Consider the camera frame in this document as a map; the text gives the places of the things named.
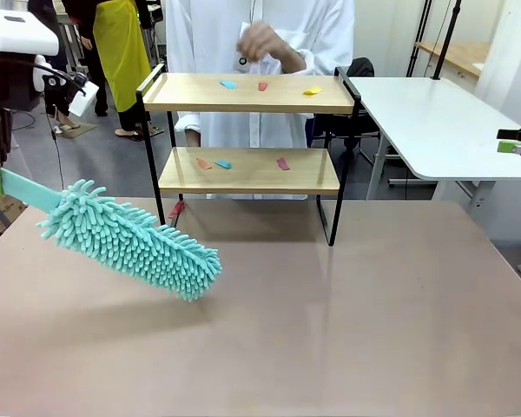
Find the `person's left hand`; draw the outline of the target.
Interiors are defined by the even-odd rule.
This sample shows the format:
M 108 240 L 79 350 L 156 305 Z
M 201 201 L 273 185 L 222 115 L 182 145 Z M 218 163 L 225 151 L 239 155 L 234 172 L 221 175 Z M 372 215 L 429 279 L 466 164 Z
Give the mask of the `person's left hand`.
M 303 56 L 263 21 L 254 21 L 250 24 L 241 35 L 236 50 L 252 63 L 259 62 L 265 56 L 271 56 L 280 62 L 281 70 L 286 74 L 306 68 Z

